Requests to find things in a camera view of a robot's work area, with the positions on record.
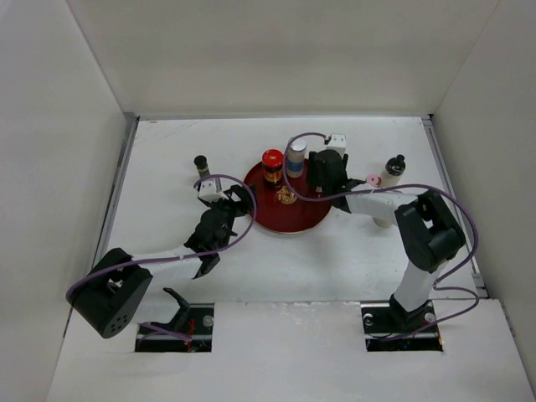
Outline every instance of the red lid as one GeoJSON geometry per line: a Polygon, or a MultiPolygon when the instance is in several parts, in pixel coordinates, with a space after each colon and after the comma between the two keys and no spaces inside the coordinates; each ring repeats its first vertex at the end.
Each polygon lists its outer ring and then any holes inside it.
{"type": "Polygon", "coordinates": [[[278,168],[283,164],[283,153],[278,149],[269,149],[262,154],[262,163],[267,168],[278,168]]]}

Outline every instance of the jar with red lid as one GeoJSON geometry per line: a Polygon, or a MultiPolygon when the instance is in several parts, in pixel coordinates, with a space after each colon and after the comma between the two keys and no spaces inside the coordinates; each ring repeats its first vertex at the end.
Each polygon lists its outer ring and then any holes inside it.
{"type": "Polygon", "coordinates": [[[283,153],[277,149],[269,149],[262,155],[265,182],[271,187],[281,185],[283,179],[283,153]]]}

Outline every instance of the red tray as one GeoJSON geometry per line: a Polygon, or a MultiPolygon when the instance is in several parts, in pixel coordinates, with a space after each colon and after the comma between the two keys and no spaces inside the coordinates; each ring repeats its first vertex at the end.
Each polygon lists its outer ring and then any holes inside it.
{"type": "MultiPolygon", "coordinates": [[[[306,182],[307,160],[303,174],[299,178],[289,178],[291,186],[306,197],[322,195],[306,182]]],[[[256,186],[257,224],[278,233],[299,233],[314,228],[325,218],[331,203],[308,203],[297,199],[283,183],[279,188],[271,188],[265,183],[262,163],[257,163],[244,179],[247,185],[256,186]]]]}

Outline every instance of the white wall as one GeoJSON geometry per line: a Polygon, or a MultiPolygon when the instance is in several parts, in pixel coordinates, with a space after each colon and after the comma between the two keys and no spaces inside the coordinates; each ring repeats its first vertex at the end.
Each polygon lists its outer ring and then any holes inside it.
{"type": "Polygon", "coordinates": [[[437,110],[456,194],[482,234],[478,260],[536,387],[536,2],[502,0],[437,110]]]}
{"type": "Polygon", "coordinates": [[[497,0],[68,0],[123,110],[430,113],[497,0]]]}
{"type": "Polygon", "coordinates": [[[125,128],[64,0],[0,0],[0,400],[45,400],[125,128]]]}

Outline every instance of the table surface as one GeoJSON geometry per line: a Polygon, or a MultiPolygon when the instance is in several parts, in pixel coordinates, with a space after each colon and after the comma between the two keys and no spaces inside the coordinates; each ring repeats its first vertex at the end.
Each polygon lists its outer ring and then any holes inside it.
{"type": "Polygon", "coordinates": [[[367,353],[355,302],[216,303],[211,353],[133,353],[135,325],[105,340],[75,312],[48,401],[534,401],[498,301],[440,330],[443,353],[367,353]]]}
{"type": "MultiPolygon", "coordinates": [[[[186,241],[206,209],[192,189],[198,178],[193,165],[196,155],[208,158],[212,173],[242,179],[266,149],[283,149],[289,137],[306,131],[347,136],[350,177],[379,173],[389,158],[402,153],[407,169],[401,183],[443,188],[420,118],[141,121],[109,248],[120,246],[132,254],[154,253],[186,241]]],[[[322,141],[313,137],[308,149],[323,149],[322,141]]],[[[237,219],[235,231],[241,232],[249,222],[249,217],[237,219]]],[[[466,249],[461,250],[455,261],[466,253],[466,249]]],[[[407,263],[396,227],[382,229],[368,216],[338,209],[301,234],[275,234],[255,226],[241,243],[222,253],[221,259],[207,276],[169,285],[190,302],[387,300],[407,263]]],[[[468,265],[445,284],[474,290],[472,267],[468,265]]],[[[460,292],[433,291],[431,296],[466,298],[460,292]]],[[[159,300],[158,295],[147,294],[144,302],[155,302],[155,297],[159,300]]]]}

